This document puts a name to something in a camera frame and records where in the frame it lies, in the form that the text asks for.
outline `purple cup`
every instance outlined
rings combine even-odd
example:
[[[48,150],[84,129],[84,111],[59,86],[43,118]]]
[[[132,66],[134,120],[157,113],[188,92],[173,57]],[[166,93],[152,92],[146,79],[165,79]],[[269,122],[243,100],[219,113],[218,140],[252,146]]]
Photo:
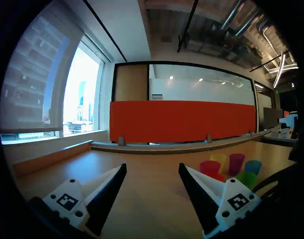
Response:
[[[229,175],[236,176],[239,173],[244,160],[245,155],[243,155],[242,153],[231,154],[229,156]]]

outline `exposed ceiling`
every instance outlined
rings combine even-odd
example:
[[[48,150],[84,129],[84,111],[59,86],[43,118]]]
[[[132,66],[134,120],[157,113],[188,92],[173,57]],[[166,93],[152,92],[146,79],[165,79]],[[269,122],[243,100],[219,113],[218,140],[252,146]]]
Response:
[[[151,34],[159,35],[163,42],[182,37],[193,3],[194,0],[146,0]],[[223,29],[233,9],[236,14]],[[268,18],[251,0],[199,0],[188,29],[186,49],[221,57],[245,68],[258,66],[288,50],[276,28],[265,20]],[[245,30],[236,35],[247,22]],[[275,59],[266,64],[266,73],[279,67],[279,63],[280,59]],[[287,54],[285,65],[292,63]],[[276,75],[277,72],[272,73],[270,78]]]

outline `table surface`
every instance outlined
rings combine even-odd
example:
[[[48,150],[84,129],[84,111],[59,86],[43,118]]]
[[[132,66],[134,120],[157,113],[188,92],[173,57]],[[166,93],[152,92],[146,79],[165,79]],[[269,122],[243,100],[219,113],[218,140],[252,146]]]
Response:
[[[122,163],[127,175],[102,229],[101,238],[202,238],[202,227],[178,174],[179,163],[199,170],[213,153],[242,153],[259,160],[257,183],[294,164],[291,148],[249,141],[232,147],[176,155],[134,155],[91,150],[47,169],[19,178],[28,200],[45,197],[69,178],[85,183]],[[223,174],[228,176],[226,163]]]

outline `red-orange privacy screen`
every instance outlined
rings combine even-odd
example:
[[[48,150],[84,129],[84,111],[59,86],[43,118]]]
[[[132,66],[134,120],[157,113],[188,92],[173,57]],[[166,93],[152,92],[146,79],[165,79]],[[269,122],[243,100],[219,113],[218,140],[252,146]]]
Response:
[[[184,142],[255,132],[255,107],[202,101],[115,101],[110,105],[110,140]]]

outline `window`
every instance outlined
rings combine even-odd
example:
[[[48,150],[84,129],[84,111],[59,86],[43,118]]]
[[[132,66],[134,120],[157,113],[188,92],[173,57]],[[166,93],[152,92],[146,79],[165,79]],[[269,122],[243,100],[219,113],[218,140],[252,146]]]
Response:
[[[104,62],[80,42],[72,60],[63,103],[63,135],[98,130],[94,113],[97,84],[102,79]]]
[[[106,62],[71,13],[52,2],[28,26],[10,59],[0,99],[2,143],[98,130]]]

